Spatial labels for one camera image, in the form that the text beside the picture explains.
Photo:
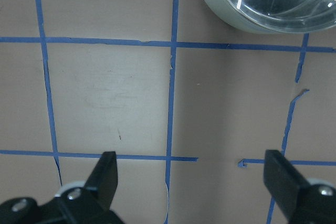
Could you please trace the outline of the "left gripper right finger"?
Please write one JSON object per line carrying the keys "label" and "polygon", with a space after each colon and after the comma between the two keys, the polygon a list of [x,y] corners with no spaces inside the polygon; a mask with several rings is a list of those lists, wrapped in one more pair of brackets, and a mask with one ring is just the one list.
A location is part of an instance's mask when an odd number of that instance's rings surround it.
{"label": "left gripper right finger", "polygon": [[263,181],[288,223],[335,223],[335,187],[305,178],[278,150],[266,150]]}

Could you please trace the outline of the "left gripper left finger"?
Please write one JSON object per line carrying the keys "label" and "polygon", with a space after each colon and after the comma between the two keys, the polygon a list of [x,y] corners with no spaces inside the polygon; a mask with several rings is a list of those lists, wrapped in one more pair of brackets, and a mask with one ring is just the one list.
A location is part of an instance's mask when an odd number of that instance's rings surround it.
{"label": "left gripper left finger", "polygon": [[87,180],[63,185],[55,199],[66,216],[97,216],[110,209],[117,189],[117,155],[104,152]]}

